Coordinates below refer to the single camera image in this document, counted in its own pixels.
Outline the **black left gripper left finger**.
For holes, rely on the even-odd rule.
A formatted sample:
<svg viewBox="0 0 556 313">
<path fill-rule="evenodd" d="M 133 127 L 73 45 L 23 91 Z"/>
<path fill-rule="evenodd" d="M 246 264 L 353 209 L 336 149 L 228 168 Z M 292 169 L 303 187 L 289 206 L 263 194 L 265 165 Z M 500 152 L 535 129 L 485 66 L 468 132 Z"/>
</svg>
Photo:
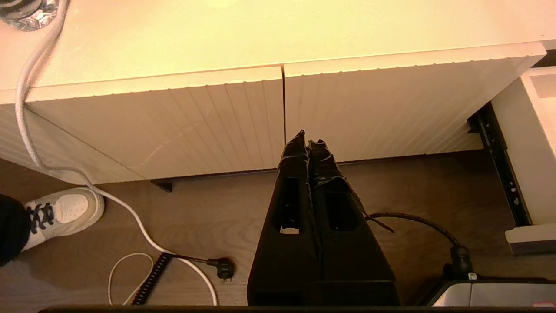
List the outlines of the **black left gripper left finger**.
<svg viewBox="0 0 556 313">
<path fill-rule="evenodd" d="M 309 154 L 300 130 L 284 147 L 248 278 L 250 306 L 306 304 L 320 275 Z"/>
</svg>

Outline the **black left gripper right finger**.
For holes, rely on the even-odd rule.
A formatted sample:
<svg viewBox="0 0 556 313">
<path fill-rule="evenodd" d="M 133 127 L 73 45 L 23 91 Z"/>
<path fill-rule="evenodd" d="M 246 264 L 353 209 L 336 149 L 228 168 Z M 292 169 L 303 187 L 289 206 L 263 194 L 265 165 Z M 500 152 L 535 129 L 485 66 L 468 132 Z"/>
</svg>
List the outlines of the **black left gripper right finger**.
<svg viewBox="0 0 556 313">
<path fill-rule="evenodd" d="M 359 196 L 323 140 L 308 143 L 318 230 L 321 302 L 330 306 L 399 306 L 395 275 Z"/>
</svg>

